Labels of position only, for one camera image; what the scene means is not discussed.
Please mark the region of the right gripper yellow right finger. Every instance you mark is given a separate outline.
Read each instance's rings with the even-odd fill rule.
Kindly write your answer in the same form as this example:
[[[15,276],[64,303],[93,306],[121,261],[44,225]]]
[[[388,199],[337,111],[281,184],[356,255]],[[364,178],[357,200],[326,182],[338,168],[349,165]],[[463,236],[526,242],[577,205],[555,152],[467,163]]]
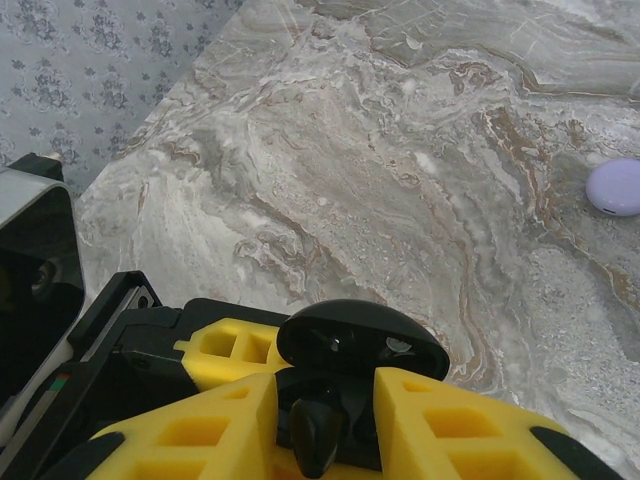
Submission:
[[[374,417],[386,479],[616,479],[556,422],[397,368],[379,368]]]

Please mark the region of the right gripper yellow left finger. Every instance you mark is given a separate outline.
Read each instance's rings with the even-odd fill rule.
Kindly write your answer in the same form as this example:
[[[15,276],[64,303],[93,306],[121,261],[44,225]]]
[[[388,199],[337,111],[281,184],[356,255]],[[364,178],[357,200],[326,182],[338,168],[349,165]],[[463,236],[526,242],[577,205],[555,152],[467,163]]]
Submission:
[[[47,479],[269,479],[275,377],[252,374],[110,425]]]

